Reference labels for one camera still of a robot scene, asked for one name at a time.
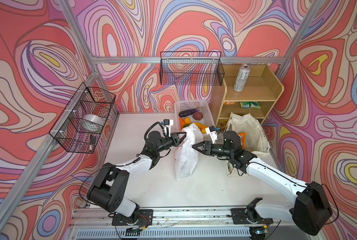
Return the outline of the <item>white plastic grocery bag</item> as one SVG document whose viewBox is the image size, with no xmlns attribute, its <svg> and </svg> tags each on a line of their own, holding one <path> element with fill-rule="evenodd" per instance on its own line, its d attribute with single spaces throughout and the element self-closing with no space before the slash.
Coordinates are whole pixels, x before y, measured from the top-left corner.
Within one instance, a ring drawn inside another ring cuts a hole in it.
<svg viewBox="0 0 357 240">
<path fill-rule="evenodd" d="M 204 140 L 201 130 L 194 123 L 184 127 L 183 131 L 187 135 L 174 152 L 174 169 L 177 181 L 193 174 L 199 160 L 199 153 L 192 146 Z"/>
</svg>

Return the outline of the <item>cream canvas tote bag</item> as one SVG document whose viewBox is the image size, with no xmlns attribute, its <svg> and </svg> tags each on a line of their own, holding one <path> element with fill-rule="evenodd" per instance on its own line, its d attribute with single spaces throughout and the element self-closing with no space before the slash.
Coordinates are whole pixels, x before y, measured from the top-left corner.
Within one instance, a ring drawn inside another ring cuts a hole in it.
<svg viewBox="0 0 357 240">
<path fill-rule="evenodd" d="M 226 126 L 226 131 L 234 131 L 237 134 L 246 133 L 245 150 L 252 152 L 262 160 L 270 154 L 270 144 L 260 122 L 251 114 L 243 116 L 231 113 Z"/>
</svg>

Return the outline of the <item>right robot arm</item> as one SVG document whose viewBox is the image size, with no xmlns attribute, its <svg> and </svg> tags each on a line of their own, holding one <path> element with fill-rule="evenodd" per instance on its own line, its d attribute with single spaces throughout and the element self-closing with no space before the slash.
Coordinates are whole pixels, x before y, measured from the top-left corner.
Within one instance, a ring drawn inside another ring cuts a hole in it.
<svg viewBox="0 0 357 240">
<path fill-rule="evenodd" d="M 234 131 L 224 132 L 222 144 L 214 140 L 192 146 L 205 155 L 227 160 L 238 171 L 255 177 L 282 194 L 288 202 L 263 202 L 255 198 L 247 206 L 241 218 L 250 223 L 277 219 L 294 223 L 303 232 L 316 236 L 329 220 L 333 210 L 323 184 L 297 180 L 265 163 L 257 155 L 245 150 L 241 137 Z"/>
</svg>

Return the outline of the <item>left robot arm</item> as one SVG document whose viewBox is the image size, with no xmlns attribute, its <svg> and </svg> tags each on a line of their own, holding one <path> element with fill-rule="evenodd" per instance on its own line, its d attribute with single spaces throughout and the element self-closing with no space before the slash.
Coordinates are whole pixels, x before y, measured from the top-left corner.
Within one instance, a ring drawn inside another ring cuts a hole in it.
<svg viewBox="0 0 357 240">
<path fill-rule="evenodd" d="M 163 151 L 178 147 L 186 132 L 171 132 L 172 120 L 153 123 L 143 136 L 144 147 L 133 160 L 123 164 L 106 163 L 98 170 L 86 193 L 86 201 L 106 210 L 110 217 L 122 217 L 127 225 L 135 225 L 141 218 L 139 205 L 124 196 L 129 178 L 154 168 Z"/>
</svg>

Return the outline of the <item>orange toy carrot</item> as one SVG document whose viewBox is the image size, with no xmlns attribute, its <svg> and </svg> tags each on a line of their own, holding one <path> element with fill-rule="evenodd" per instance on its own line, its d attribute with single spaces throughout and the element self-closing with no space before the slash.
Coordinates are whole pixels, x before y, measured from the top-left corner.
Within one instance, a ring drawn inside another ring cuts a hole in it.
<svg viewBox="0 0 357 240">
<path fill-rule="evenodd" d="M 184 125 L 186 124 L 185 121 L 182 118 L 179 118 L 179 122 L 180 122 L 180 130 L 182 130 L 184 128 Z"/>
</svg>

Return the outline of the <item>purple toy eggplant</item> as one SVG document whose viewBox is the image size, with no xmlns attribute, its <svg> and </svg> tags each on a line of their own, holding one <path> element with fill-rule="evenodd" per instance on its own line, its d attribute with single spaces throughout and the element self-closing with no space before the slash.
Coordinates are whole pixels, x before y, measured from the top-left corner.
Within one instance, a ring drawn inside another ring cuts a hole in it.
<svg viewBox="0 0 357 240">
<path fill-rule="evenodd" d="M 199 107 L 199 108 L 195 108 L 195 109 L 184 110 L 184 111 L 179 112 L 178 116 L 179 116 L 180 118 L 187 117 L 187 116 L 193 115 L 195 112 L 201 111 L 202 109 L 203 109 L 203 107 Z"/>
</svg>

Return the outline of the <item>dark red toy fruit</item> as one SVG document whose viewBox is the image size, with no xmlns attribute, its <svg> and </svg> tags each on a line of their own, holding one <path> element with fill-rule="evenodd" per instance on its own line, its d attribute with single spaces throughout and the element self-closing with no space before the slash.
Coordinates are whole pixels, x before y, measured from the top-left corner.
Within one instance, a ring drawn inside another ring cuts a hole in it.
<svg viewBox="0 0 357 240">
<path fill-rule="evenodd" d="M 192 115 L 193 119 L 196 120 L 196 121 L 201 121 L 204 117 L 203 113 L 201 112 L 195 112 L 193 115 Z"/>
</svg>

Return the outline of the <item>yellow corn chips bag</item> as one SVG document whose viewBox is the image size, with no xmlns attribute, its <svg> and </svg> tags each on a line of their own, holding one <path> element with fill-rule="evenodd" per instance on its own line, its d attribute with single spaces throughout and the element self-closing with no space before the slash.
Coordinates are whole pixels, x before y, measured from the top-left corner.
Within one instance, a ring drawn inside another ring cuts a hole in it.
<svg viewBox="0 0 357 240">
<path fill-rule="evenodd" d="M 219 119 L 217 127 L 220 128 L 221 131 L 224 131 L 226 129 L 228 121 L 229 119 Z"/>
</svg>

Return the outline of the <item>white plastic perforated basket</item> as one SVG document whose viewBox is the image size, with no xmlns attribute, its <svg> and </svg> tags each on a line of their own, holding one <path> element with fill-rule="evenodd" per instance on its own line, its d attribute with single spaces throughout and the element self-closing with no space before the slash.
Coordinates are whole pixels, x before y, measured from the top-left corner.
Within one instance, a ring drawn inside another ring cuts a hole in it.
<svg viewBox="0 0 357 240">
<path fill-rule="evenodd" d="M 174 103 L 174 130 L 178 132 L 195 123 L 205 133 L 205 128 L 215 126 L 209 104 L 204 100 L 186 100 Z"/>
</svg>

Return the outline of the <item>green snack bag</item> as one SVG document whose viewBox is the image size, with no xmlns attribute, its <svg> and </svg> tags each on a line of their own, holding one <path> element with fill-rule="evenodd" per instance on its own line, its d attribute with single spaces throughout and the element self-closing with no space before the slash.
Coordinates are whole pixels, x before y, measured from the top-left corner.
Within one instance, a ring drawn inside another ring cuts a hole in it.
<svg viewBox="0 0 357 240">
<path fill-rule="evenodd" d="M 261 109 L 258 102 L 240 102 L 241 109 Z"/>
</svg>

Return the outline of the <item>wooden shelf unit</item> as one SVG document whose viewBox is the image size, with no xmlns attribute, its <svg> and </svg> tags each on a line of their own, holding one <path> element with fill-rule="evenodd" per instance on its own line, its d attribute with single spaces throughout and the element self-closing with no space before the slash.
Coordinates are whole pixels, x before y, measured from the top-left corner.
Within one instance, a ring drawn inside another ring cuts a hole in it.
<svg viewBox="0 0 357 240">
<path fill-rule="evenodd" d="M 223 65 L 225 76 L 220 86 L 213 87 L 209 107 L 217 126 L 219 119 L 229 119 L 230 114 L 251 114 L 262 124 L 284 92 L 284 86 L 266 64 L 251 65 L 244 89 L 234 90 L 239 65 Z M 261 109 L 241 109 L 240 102 L 258 102 Z"/>
</svg>

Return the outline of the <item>silver drink can back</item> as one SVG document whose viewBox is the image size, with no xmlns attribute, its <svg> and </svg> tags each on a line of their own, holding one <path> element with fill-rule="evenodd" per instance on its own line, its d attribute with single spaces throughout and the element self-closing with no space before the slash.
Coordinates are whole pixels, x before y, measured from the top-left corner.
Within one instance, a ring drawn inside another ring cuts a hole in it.
<svg viewBox="0 0 357 240">
<path fill-rule="evenodd" d="M 250 71 L 251 71 L 250 65 L 245 64 L 245 65 L 240 66 L 239 72 L 238 72 L 238 75 L 236 77 L 235 84 L 234 84 L 235 91 L 241 92 L 244 89 L 246 82 L 248 80 Z"/>
</svg>

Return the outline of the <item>silver tape roll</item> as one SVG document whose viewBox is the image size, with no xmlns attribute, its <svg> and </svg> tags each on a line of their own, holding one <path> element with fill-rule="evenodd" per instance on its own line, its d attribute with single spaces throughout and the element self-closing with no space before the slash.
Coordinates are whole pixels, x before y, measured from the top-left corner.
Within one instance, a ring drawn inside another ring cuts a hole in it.
<svg viewBox="0 0 357 240">
<path fill-rule="evenodd" d="M 86 114 L 83 116 L 83 119 L 100 126 L 104 125 L 104 120 L 101 117 L 94 114 Z"/>
</svg>

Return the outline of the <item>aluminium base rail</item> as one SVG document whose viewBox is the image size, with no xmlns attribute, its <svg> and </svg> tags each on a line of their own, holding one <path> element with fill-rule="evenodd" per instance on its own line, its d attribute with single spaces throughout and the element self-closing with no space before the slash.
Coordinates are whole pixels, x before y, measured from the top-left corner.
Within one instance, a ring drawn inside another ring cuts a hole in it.
<svg viewBox="0 0 357 240">
<path fill-rule="evenodd" d="M 249 224 L 222 207 L 152 208 L 150 223 L 125 226 L 100 209 L 77 210 L 67 240 L 313 240 L 295 225 L 273 220 Z"/>
</svg>

